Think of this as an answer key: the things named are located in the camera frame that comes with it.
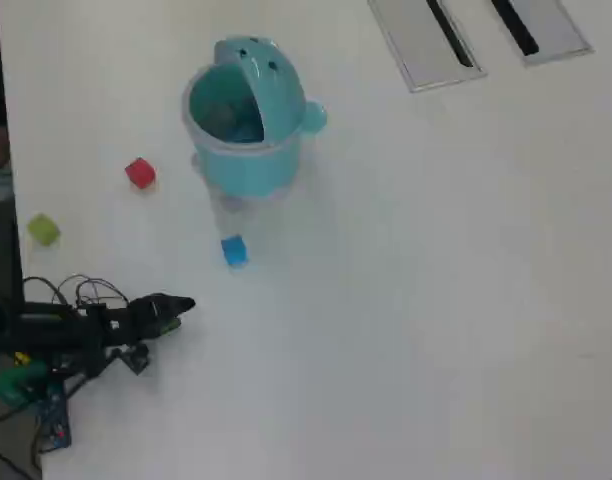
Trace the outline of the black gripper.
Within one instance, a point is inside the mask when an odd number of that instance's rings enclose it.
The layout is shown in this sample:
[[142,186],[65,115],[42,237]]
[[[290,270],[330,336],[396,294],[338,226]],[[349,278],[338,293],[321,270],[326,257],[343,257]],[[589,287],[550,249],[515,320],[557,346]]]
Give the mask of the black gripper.
[[164,293],[135,299],[124,308],[109,308],[102,304],[98,310],[101,345],[133,345],[142,340],[160,338],[178,329],[181,326],[178,316],[195,306],[195,300],[190,297]]

